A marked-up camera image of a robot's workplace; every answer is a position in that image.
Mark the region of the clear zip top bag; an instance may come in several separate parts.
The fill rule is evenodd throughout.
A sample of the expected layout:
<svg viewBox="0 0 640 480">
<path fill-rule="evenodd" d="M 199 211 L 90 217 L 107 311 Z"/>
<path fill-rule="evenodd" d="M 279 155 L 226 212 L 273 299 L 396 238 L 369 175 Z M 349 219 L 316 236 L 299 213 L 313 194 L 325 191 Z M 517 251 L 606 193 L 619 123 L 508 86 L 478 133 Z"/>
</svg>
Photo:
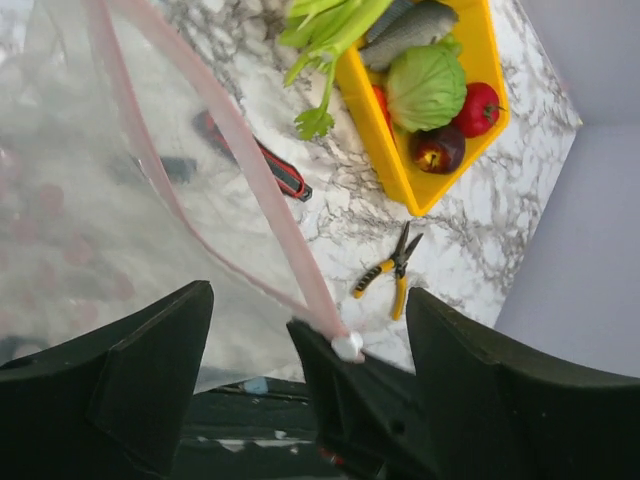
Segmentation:
<svg viewBox="0 0 640 480">
<path fill-rule="evenodd" d="M 27 18 L 11 22 L 21 8 Z M 146 1 L 5 1 L 1 358 L 194 281 L 214 290 L 196 387 L 298 360 L 286 325 L 363 359 L 227 91 Z"/>
</svg>

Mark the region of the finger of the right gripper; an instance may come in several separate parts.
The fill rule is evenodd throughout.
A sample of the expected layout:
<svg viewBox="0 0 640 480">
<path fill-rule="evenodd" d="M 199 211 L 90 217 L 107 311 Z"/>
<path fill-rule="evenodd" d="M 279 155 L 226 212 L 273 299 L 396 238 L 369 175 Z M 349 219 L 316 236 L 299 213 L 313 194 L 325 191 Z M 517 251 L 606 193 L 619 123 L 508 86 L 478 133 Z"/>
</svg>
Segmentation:
<svg viewBox="0 0 640 480">
<path fill-rule="evenodd" d="M 414 374 L 367 355 L 338 358 L 301 320 L 287 329 L 304 372 L 323 454 L 351 479 L 437 479 L 424 403 Z"/>
</svg>

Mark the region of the green cabbage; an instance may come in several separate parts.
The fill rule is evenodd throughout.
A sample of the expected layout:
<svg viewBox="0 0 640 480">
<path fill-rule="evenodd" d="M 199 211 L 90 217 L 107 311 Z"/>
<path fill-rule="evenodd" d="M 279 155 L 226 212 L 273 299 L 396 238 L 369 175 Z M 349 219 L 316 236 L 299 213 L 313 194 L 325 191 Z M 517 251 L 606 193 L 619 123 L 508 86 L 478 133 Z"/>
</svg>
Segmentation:
<svg viewBox="0 0 640 480">
<path fill-rule="evenodd" d="M 386 78 L 391 120 L 406 132 L 443 127 L 461 111 L 466 74 L 458 58 L 442 46 L 412 47 L 391 63 Z"/>
</svg>

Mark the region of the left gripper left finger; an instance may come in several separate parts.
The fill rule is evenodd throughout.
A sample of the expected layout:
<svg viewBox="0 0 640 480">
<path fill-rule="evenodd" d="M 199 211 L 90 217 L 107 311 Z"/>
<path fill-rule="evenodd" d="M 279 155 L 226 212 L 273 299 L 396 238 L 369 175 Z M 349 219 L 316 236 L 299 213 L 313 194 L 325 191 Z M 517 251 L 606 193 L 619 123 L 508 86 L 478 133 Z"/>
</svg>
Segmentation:
<svg viewBox="0 0 640 480">
<path fill-rule="evenodd" d="M 213 305 L 194 281 L 2 365 L 2 478 L 169 478 Z"/>
</svg>

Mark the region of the green celery stalk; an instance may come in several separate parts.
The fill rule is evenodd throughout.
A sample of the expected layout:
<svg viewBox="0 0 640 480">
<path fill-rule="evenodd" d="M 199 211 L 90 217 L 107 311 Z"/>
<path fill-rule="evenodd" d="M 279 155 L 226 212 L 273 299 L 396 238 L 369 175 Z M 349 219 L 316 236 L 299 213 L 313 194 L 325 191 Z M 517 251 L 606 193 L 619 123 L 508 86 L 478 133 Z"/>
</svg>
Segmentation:
<svg viewBox="0 0 640 480">
<path fill-rule="evenodd" d="M 299 137 L 311 140 L 326 135 L 334 126 L 328 112 L 338 60 L 391 5 L 390 0 L 294 0 L 279 43 L 299 50 L 283 84 L 291 86 L 307 67 L 325 75 L 320 104 L 294 120 Z"/>
</svg>

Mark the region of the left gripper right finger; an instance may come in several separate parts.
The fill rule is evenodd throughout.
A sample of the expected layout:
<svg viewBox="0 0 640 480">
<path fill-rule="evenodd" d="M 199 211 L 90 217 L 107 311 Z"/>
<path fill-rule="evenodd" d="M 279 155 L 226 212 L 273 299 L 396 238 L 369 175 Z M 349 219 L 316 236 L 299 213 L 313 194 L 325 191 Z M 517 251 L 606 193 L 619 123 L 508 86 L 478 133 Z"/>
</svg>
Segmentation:
<svg viewBox="0 0 640 480">
<path fill-rule="evenodd" d="M 545 354 L 418 287 L 406 321 L 437 478 L 638 478 L 637 378 Z"/>
</svg>

